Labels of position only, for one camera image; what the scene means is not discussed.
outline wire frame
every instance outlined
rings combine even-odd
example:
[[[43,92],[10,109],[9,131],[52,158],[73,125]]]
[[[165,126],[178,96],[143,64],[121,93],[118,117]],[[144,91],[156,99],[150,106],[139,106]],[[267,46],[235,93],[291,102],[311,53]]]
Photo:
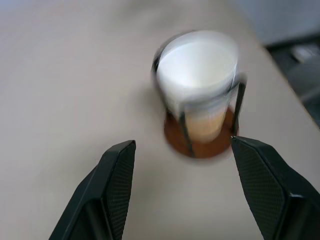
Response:
[[[166,111],[170,114],[173,114],[173,113],[171,112],[171,110],[168,107],[166,95],[163,92],[163,90],[161,89],[161,86],[160,86],[158,78],[157,78],[157,70],[158,70],[160,58],[161,58],[161,55],[162,55],[164,49],[171,41],[173,41],[174,39],[176,39],[184,34],[191,33],[191,32],[194,32],[194,30],[180,33],[180,34],[177,34],[177,35],[169,38],[156,51],[154,58],[153,58],[152,67],[151,67],[151,78],[152,78],[153,84],[154,84],[154,86],[155,86],[155,88],[161,98],[161,101],[162,101]],[[214,104],[214,102],[216,102],[222,98],[225,98],[226,96],[233,96],[237,91],[236,104],[235,104],[235,108],[234,108],[234,117],[232,120],[232,127],[231,127],[232,134],[236,135],[238,132],[238,129],[239,129],[239,114],[241,111],[241,106],[242,106],[242,102],[243,102],[243,97],[245,95],[246,86],[247,86],[247,77],[243,73],[240,73],[234,77],[234,80],[232,81],[230,87],[225,92],[222,92],[221,94],[215,95],[212,97],[200,97],[198,99],[192,99],[192,100],[187,99],[179,104],[179,106],[178,106],[178,109],[179,109],[178,122],[182,127],[183,135],[184,135],[187,147],[190,151],[190,155],[193,158],[195,158],[195,154],[193,151],[192,141],[189,137],[188,128],[186,125],[186,110],[188,109],[188,112],[196,112],[196,111],[199,111],[201,106],[206,106],[208,108],[208,106],[210,106],[211,103]]]

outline floor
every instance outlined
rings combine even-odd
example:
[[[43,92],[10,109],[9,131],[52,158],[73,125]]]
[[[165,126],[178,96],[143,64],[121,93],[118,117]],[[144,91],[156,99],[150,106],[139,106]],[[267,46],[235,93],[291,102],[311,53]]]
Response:
[[[313,43],[320,46],[320,37],[313,37],[311,39],[299,40],[296,42],[284,43],[281,45],[267,47],[267,50],[271,54],[273,60],[277,63],[281,72],[286,76],[291,86],[293,83],[291,83],[290,72],[294,68],[296,68],[298,65],[301,64],[293,57],[292,47],[294,47],[297,44],[300,45],[300,44],[313,44]],[[306,79],[301,79],[301,83],[299,84],[302,86],[305,85],[306,83],[304,81],[306,81]],[[313,118],[315,123],[320,128],[320,95],[317,97],[314,97],[311,102],[308,102],[303,105],[306,108],[306,110],[309,112],[310,116]]]

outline cork coaster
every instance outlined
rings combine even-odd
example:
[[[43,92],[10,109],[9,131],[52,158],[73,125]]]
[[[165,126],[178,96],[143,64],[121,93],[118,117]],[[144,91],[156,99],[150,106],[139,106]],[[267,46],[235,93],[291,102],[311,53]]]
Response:
[[[196,159],[207,159],[223,153],[230,147],[231,136],[234,134],[231,131],[234,118],[233,111],[228,108],[225,114],[225,119],[221,128],[220,134],[211,142],[192,142],[192,149]],[[164,135],[167,142],[180,154],[191,157],[182,127],[177,120],[170,114],[166,113],[164,121]]]

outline paper cup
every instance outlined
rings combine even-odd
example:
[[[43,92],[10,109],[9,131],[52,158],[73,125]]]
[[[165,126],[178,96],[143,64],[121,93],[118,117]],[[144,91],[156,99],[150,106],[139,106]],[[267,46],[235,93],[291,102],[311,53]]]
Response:
[[[219,135],[230,102],[223,93],[233,83],[237,62],[236,43],[220,32],[189,32],[163,48],[156,79],[176,119],[185,113],[192,140],[208,142]]]

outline beige table surface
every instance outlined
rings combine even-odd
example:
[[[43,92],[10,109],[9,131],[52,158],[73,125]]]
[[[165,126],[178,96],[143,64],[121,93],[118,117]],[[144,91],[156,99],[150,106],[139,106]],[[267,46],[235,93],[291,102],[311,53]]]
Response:
[[[41,1],[1,14],[0,239],[47,239],[80,181],[136,140],[124,240],[262,240],[231,150],[196,163],[163,136],[157,47],[190,29],[239,44],[240,135],[271,144],[320,191],[320,132],[245,20],[224,1]]]

